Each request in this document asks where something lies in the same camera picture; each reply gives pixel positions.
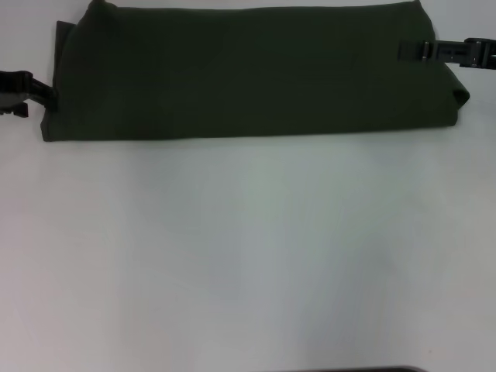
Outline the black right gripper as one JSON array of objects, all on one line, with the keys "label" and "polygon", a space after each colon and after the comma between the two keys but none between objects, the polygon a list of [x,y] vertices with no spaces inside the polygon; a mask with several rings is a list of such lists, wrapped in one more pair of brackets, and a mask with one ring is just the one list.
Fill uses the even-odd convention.
[{"label": "black right gripper", "polygon": [[402,41],[398,48],[398,60],[464,63],[463,67],[495,70],[495,45],[496,40],[482,38],[467,38],[464,43]]}]

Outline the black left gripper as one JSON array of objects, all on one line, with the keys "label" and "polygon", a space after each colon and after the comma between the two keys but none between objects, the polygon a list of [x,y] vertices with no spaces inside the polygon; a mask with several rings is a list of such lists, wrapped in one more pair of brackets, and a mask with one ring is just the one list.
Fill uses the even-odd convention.
[{"label": "black left gripper", "polygon": [[57,109],[57,93],[53,87],[38,81],[28,71],[0,71],[0,115],[12,114],[28,117],[25,98],[42,105],[45,109]]}]

